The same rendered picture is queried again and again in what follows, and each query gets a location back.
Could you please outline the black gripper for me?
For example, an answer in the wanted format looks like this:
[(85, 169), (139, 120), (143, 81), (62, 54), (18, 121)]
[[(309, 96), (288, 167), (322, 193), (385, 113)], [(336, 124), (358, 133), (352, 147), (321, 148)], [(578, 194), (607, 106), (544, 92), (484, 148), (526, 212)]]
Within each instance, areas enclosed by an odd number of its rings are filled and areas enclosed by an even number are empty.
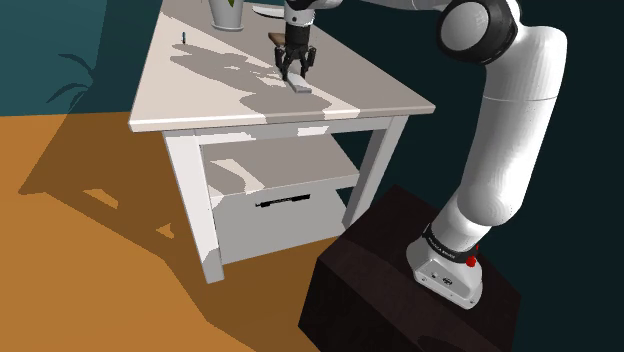
[(309, 46), (309, 38), (309, 26), (286, 24), (285, 47), (278, 46), (274, 49), (275, 65), (284, 81), (287, 80), (289, 67), (293, 61), (293, 55), (299, 55), (301, 65), (300, 75), (302, 78), (306, 77), (309, 68), (314, 65), (316, 48)]

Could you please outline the grey plant pot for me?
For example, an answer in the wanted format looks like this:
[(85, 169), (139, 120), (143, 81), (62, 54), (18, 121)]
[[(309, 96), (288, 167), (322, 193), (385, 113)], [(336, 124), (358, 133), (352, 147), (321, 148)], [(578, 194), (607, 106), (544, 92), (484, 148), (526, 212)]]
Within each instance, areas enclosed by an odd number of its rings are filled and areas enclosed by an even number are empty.
[(208, 0), (212, 26), (221, 31), (242, 31), (242, 13), (244, 0)]

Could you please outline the grey flat remote control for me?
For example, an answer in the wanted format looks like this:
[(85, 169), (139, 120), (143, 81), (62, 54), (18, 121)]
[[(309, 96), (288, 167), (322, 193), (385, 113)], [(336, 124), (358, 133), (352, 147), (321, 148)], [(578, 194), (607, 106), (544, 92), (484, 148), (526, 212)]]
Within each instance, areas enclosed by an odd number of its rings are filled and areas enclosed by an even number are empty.
[(299, 74), (288, 72), (286, 82), (295, 93), (308, 94), (312, 92), (312, 87)]

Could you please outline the dark robot stand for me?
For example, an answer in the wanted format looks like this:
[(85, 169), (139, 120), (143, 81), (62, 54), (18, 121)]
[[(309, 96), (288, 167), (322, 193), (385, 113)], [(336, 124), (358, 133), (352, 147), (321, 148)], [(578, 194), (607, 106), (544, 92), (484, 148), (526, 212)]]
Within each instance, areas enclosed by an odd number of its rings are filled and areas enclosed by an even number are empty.
[(483, 254), (470, 310), (414, 279), (408, 246), (437, 213), (393, 186), (318, 257), (299, 327), (320, 352), (512, 352), (521, 296)]

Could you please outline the white plate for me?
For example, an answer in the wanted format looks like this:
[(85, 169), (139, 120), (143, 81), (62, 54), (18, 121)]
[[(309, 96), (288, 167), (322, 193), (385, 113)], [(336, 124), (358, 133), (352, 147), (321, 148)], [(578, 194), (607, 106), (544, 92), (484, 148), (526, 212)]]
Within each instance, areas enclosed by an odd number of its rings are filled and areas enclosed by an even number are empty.
[(284, 9), (282, 7), (272, 8), (272, 7), (265, 7), (265, 6), (260, 6), (260, 5), (253, 5), (252, 10), (256, 14), (264, 16), (264, 17), (274, 18), (274, 19), (284, 18)]

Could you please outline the white side table with drawer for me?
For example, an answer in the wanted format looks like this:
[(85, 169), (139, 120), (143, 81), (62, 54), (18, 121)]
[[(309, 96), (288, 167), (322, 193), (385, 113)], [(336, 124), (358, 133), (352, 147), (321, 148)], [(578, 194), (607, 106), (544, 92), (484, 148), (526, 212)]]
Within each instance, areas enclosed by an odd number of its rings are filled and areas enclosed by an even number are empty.
[(229, 263), (340, 235), (408, 118), (434, 109), (319, 28), (312, 92), (295, 93), (274, 65), (279, 23), (250, 5), (242, 20), (217, 30), (208, 0), (163, 0), (129, 119), (164, 138), (210, 283)]

